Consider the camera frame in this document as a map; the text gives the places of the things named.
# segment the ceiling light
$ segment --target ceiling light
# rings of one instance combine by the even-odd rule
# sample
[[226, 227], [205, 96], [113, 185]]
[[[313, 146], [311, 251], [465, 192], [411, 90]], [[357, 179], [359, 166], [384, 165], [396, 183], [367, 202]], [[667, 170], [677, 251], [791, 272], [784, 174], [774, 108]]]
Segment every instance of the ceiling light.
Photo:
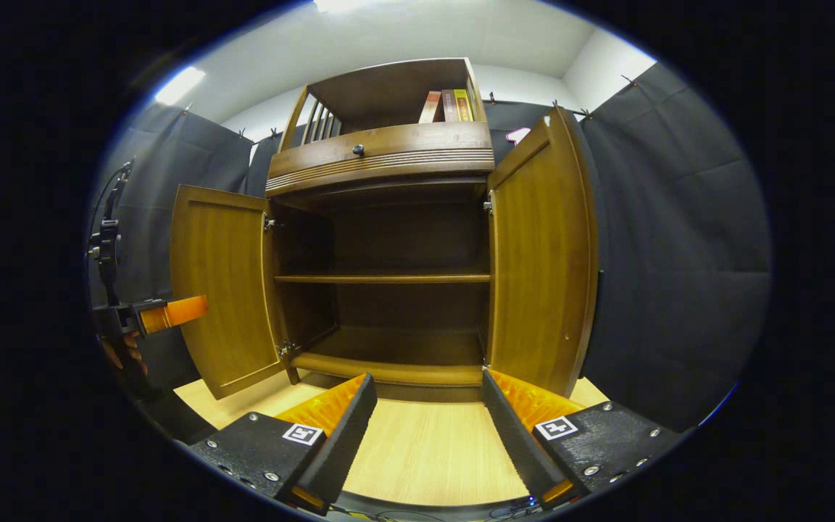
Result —
[[185, 93], [189, 92], [202, 78], [205, 73], [194, 67], [188, 67], [183, 72], [176, 74], [176, 77], [166, 83], [166, 86], [159, 90], [154, 99], [157, 102], [165, 103], [166, 105], [173, 105], [179, 102]]
[[362, 7], [368, 2], [369, 0], [315, 0], [315, 6], [322, 13], [327, 13], [328, 11], [342, 12]]

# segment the wooden cabinet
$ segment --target wooden cabinet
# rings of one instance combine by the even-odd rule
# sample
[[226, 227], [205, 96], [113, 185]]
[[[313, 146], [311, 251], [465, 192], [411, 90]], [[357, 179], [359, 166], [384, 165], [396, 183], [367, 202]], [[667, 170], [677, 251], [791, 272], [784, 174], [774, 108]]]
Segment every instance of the wooden cabinet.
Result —
[[[437, 170], [420, 159], [424, 146], [464, 143], [466, 126], [362, 130], [368, 119], [336, 107], [355, 132], [288, 149], [301, 170], [276, 161], [284, 152], [270, 170], [270, 184], [304, 169], [316, 169], [318, 182], [269, 185], [267, 199], [179, 189], [173, 293], [208, 295], [208, 315], [183, 325], [183, 336], [212, 393], [224, 397], [283, 369], [294, 382], [298, 368], [480, 386], [483, 364], [571, 393], [594, 316], [597, 234], [565, 110], [551, 109], [485, 171], [455, 160]], [[373, 121], [397, 123], [392, 116]], [[488, 138], [484, 122], [467, 123], [480, 123]], [[421, 129], [400, 132], [410, 126]], [[345, 136], [364, 132], [384, 136], [377, 151], [411, 148], [417, 159], [373, 167], [362, 166], [368, 147], [363, 158], [339, 153], [351, 143]], [[354, 166], [339, 172], [344, 162]]]

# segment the wooden shelf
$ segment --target wooden shelf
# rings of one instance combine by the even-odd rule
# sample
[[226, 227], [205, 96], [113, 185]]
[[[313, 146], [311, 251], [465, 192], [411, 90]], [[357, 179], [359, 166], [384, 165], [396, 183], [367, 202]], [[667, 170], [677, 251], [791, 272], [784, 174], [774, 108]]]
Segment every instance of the wooden shelf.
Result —
[[382, 383], [480, 386], [481, 348], [475, 331], [411, 331], [340, 327], [292, 359], [295, 368]]
[[334, 284], [427, 284], [447, 282], [488, 282], [489, 274], [481, 270], [458, 268], [369, 268], [369, 270], [332, 270], [276, 276], [278, 282], [312, 282]]

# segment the black curtain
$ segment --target black curtain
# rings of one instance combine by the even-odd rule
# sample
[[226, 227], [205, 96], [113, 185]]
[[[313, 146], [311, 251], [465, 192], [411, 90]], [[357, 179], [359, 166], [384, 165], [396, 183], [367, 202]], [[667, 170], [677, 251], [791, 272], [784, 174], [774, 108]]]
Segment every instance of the black curtain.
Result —
[[[259, 179], [249, 175], [252, 143], [237, 133], [175, 107], [153, 104], [120, 130], [94, 185], [90, 232], [99, 229], [112, 173], [135, 159], [133, 171], [115, 204], [122, 235], [115, 291], [123, 302], [171, 299], [170, 225], [180, 184], [232, 192], [255, 192]], [[95, 261], [88, 262], [93, 305], [105, 305], [105, 288]], [[154, 333], [138, 341], [148, 365], [149, 383], [172, 389], [199, 379], [178, 328]]]
[[581, 128], [604, 274], [583, 375], [682, 431], [739, 376], [771, 287], [755, 172], [715, 110], [662, 64]]

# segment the book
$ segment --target book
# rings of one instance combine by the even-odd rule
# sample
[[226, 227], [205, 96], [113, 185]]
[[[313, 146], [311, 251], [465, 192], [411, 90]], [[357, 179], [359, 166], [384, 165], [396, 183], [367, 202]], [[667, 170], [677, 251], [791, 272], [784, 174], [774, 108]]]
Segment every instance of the book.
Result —
[[440, 91], [427, 93], [427, 101], [424, 102], [424, 110], [420, 113], [418, 123], [433, 123], [443, 119], [444, 105], [440, 103]]
[[453, 94], [453, 89], [444, 89], [443, 91], [441, 91], [441, 98], [444, 102], [445, 121], [460, 121], [460, 113], [457, 110], [457, 97]]
[[460, 122], [473, 121], [473, 109], [470, 108], [470, 95], [466, 89], [454, 89], [453, 96], [457, 98], [457, 110], [460, 113]]

